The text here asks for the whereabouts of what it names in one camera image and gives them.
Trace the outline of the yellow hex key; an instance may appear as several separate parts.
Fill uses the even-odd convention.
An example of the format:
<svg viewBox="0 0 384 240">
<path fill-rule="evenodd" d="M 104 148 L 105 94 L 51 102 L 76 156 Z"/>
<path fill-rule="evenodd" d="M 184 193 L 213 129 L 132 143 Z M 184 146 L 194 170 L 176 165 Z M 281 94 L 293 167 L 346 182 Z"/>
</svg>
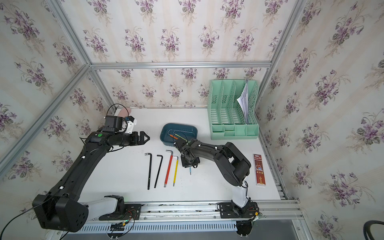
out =
<svg viewBox="0 0 384 240">
<path fill-rule="evenodd" d="M 177 172 L 178 172 L 178 165 L 179 165 L 179 156 L 175 156 L 176 158 L 176 165 L 175 165 L 175 172 L 174 172 L 174 179 L 173 179 L 173 187 L 176 184 L 176 179 L 177 179 Z"/>
</svg>

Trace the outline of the lime green hex key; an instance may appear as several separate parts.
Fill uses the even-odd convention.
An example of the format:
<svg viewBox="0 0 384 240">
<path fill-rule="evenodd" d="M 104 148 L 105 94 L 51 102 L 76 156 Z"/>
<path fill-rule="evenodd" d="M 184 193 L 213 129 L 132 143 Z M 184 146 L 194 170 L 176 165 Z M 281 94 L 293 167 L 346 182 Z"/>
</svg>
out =
<svg viewBox="0 0 384 240">
<path fill-rule="evenodd" d="M 186 134 L 181 131 L 177 131 L 177 130 L 169 131 L 169 136 L 173 139 L 173 141 L 176 141 L 176 140 L 183 140 L 186 142 L 188 141 Z"/>
</svg>

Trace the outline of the orange hex key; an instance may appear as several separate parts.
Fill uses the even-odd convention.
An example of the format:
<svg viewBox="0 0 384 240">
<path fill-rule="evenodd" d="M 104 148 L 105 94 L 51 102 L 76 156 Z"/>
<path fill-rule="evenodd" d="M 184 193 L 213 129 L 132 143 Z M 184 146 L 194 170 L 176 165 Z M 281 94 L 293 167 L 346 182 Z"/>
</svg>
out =
<svg viewBox="0 0 384 240">
<path fill-rule="evenodd" d="M 178 140 L 179 138 L 181 138 L 179 132 L 176 131 L 176 130 L 169 130 L 169 131 L 168 131 L 168 135 L 169 135 L 172 139 L 174 139 L 174 140 Z"/>
</svg>

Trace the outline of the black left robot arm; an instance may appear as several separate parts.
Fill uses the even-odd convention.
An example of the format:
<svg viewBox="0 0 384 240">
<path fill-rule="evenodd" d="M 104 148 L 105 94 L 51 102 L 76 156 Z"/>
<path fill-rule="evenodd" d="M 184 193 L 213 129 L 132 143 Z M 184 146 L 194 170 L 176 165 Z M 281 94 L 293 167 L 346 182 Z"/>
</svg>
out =
<svg viewBox="0 0 384 240">
<path fill-rule="evenodd" d="M 77 232 L 93 217 L 90 205 L 79 202 L 81 192 L 100 160 L 111 147 L 141 146 L 150 137 L 132 133 L 92 132 L 82 151 L 58 183 L 46 195 L 37 195 L 32 206 L 43 229 Z"/>
</svg>

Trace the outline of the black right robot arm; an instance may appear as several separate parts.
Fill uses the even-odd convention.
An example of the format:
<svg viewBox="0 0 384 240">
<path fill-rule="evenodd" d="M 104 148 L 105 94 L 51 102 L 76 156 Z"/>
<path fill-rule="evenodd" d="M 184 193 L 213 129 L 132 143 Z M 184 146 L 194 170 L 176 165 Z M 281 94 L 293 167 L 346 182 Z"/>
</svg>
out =
<svg viewBox="0 0 384 240">
<path fill-rule="evenodd" d="M 174 147 L 181 154 L 184 168 L 198 167 L 201 159 L 214 162 L 224 179 L 235 187 L 232 203 L 240 209 L 245 208 L 250 203 L 245 181 L 250 174 L 252 165 L 233 143 L 212 145 L 197 139 L 189 141 L 179 139 L 174 143 Z"/>
</svg>

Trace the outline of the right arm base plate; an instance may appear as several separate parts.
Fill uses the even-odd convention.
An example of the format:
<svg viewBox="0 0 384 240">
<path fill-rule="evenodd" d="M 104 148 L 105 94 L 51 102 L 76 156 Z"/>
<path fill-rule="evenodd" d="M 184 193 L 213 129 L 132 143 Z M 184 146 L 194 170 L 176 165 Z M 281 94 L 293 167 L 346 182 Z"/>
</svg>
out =
<svg viewBox="0 0 384 240">
<path fill-rule="evenodd" d="M 217 209 L 221 219 L 251 219 L 260 214 L 260 208 L 252 200 L 249 200 L 244 207 L 239 207 L 232 201 L 218 203 Z"/>
</svg>

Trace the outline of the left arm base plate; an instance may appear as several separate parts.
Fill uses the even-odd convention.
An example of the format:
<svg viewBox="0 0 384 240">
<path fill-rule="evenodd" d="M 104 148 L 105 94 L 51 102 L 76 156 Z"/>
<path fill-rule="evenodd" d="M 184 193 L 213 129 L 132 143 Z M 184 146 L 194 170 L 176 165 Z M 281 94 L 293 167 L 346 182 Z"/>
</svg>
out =
<svg viewBox="0 0 384 240">
<path fill-rule="evenodd" d="M 141 204 L 125 204 L 124 207 L 117 207 L 111 213 L 98 218 L 99 221 L 124 221 L 129 219 L 138 220 L 141 212 Z"/>
</svg>

